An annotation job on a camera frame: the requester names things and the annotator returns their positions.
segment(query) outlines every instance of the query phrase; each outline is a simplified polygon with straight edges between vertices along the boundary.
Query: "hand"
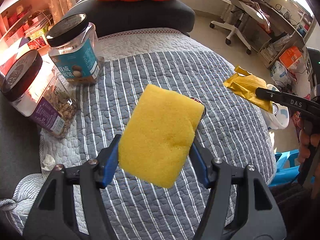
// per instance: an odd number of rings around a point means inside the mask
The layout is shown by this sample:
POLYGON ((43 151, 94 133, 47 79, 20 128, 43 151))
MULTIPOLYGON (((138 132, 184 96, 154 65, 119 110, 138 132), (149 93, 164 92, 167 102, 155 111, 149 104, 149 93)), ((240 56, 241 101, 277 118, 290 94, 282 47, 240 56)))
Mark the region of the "hand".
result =
MULTIPOLYGON (((309 158, 310 156, 310 150, 308 149, 309 143, 311 143, 314 147, 317 147, 320 141, 320 134, 312 134, 311 137, 307 135, 303 129, 303 120, 301 118, 298 121, 298 126, 302 129, 299 135, 300 143, 298 161, 300 163, 303 163, 305 159, 309 158)), ((316 168, 314 176, 315 182, 312 188, 312 199, 314 199, 316 195, 320 192, 320 163, 316 168)))

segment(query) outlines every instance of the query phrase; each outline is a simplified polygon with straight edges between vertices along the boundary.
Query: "yellow sponge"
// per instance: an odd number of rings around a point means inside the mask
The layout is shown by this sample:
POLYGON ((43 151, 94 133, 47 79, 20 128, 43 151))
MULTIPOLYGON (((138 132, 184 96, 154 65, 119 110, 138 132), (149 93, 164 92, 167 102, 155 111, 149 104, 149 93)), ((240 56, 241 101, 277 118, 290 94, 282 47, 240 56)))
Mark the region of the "yellow sponge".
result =
POLYGON ((148 85, 120 139, 120 167, 157 186, 172 187, 203 111, 191 98, 148 85))

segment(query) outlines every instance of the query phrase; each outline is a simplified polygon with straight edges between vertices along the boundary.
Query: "black jar lid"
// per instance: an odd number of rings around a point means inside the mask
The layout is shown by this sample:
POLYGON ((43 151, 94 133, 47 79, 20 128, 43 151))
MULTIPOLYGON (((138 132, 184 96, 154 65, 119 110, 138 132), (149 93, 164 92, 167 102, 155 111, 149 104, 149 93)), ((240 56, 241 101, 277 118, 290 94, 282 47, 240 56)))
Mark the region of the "black jar lid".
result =
POLYGON ((42 66, 42 58, 36 49, 23 54, 10 68, 2 86, 3 95, 13 102, 30 87, 42 66))
POLYGON ((54 25, 47 33, 50 47, 59 47, 68 43, 83 32, 89 25, 86 14, 71 15, 54 25))

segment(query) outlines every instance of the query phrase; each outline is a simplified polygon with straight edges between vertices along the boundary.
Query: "bed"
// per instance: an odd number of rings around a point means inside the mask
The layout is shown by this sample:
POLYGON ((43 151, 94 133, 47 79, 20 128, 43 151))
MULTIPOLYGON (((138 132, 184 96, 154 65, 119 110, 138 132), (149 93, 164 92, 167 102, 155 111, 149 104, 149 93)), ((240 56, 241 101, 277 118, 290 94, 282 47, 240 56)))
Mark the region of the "bed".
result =
MULTIPOLYGON (((124 32, 118 29, 100 37, 105 67, 98 84, 73 87, 64 82, 80 110, 64 139, 40 132, 40 160, 50 154, 56 163, 72 167, 96 157, 115 134, 122 133, 150 83, 200 99, 207 109, 196 130, 200 144, 229 164, 244 167, 253 163, 269 184, 276 173, 276 160, 260 109, 223 86, 234 73, 233 66, 183 34, 189 31, 186 25, 124 32)), ((12 198, 0 200, 0 210, 20 234, 48 175, 48 171, 42 171, 25 176, 12 198)), ((226 224, 233 219, 235 190, 232 186, 226 224)), ((88 233, 78 186, 74 195, 79 230, 88 233)), ((187 240, 199 225, 209 190, 197 181, 188 158, 172 188, 153 186, 118 168, 101 195, 119 239, 187 240)))

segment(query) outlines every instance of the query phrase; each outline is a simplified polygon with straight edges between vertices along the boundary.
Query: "tile floor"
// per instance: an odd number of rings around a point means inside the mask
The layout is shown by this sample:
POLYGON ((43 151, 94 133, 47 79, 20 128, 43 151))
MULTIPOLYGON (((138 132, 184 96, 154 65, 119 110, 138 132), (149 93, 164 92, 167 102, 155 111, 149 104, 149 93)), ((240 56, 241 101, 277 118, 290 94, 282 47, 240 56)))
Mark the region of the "tile floor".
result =
MULTIPOLYGON (((190 33, 191 38, 212 49, 233 65, 240 65, 248 72, 264 79, 267 84, 273 83, 268 70, 259 60, 258 56, 252 51, 247 55, 246 46, 237 36, 231 39, 231 45, 226 45, 228 30, 220 27, 211 29, 210 22, 214 19, 196 16, 195 26, 190 33)), ((284 130, 271 130, 269 132, 275 152, 285 152, 299 147, 295 126, 290 121, 289 126, 284 130)))

